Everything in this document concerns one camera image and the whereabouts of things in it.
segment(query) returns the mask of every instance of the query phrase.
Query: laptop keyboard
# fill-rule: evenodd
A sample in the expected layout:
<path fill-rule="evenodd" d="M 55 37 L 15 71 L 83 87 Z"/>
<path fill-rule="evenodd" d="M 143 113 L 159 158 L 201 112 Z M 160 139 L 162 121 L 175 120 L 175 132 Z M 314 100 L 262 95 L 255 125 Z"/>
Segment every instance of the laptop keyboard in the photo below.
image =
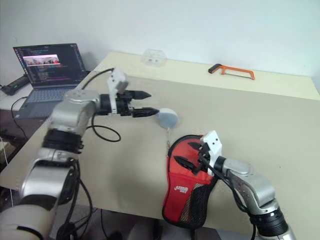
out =
<path fill-rule="evenodd" d="M 52 101 L 62 101 L 64 99 L 65 93 L 70 89 L 43 89 L 35 90 L 29 96 L 27 103 L 43 103 Z"/>

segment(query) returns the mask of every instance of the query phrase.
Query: black device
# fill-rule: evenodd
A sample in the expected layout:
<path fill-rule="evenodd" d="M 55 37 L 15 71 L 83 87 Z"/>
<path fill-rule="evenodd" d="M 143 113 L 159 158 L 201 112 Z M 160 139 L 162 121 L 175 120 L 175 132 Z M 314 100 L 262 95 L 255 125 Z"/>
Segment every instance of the black device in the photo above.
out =
<path fill-rule="evenodd" d="M 24 87 L 25 85 L 27 85 L 29 83 L 29 78 L 27 77 L 27 75 L 23 75 L 21 77 L 19 77 L 18 79 L 14 80 L 13 82 L 11 82 L 10 84 L 3 86 L 1 88 L 1 91 L 4 92 L 7 95 L 14 95 L 19 89 L 21 89 L 22 87 Z"/>
<path fill-rule="evenodd" d="M 88 74 L 76 43 L 17 46 L 13 48 L 33 91 L 18 119 L 45 118 Z"/>

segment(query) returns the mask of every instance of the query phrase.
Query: laptop screen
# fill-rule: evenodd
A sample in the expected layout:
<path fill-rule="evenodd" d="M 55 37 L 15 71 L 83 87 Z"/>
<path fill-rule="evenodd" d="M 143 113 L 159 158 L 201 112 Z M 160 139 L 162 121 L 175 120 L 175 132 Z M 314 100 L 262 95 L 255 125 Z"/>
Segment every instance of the laptop screen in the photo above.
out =
<path fill-rule="evenodd" d="M 87 75 L 76 43 L 13 49 L 33 87 L 76 86 Z"/>

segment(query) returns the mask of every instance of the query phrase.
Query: beige table surface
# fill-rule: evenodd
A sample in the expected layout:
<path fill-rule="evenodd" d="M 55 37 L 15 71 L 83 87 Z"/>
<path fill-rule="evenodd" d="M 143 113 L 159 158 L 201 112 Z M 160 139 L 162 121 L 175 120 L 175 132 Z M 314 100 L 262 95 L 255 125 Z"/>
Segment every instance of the beige table surface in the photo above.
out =
<path fill-rule="evenodd" d="M 106 79 L 97 77 L 88 89 L 107 93 Z M 180 123 L 172 131 L 172 140 L 216 130 L 225 157 L 254 165 L 274 184 L 277 200 L 297 239 L 317 239 L 320 101 L 145 78 L 129 77 L 129 81 L 128 89 L 152 94 L 143 101 L 135 100 L 135 107 L 171 108 L 178 113 Z M 154 116 L 99 116 L 96 123 L 118 130 L 122 141 L 105 142 L 91 130 L 84 135 L 79 156 L 81 175 L 94 206 L 162 218 L 167 190 L 165 130 Z M 45 133 L 46 124 L 1 173 L 2 186 L 20 187 Z M 87 204 L 83 191 L 78 203 Z M 211 193 L 205 226 L 239 233 L 252 231 L 248 217 L 237 209 L 231 192 L 221 182 Z"/>

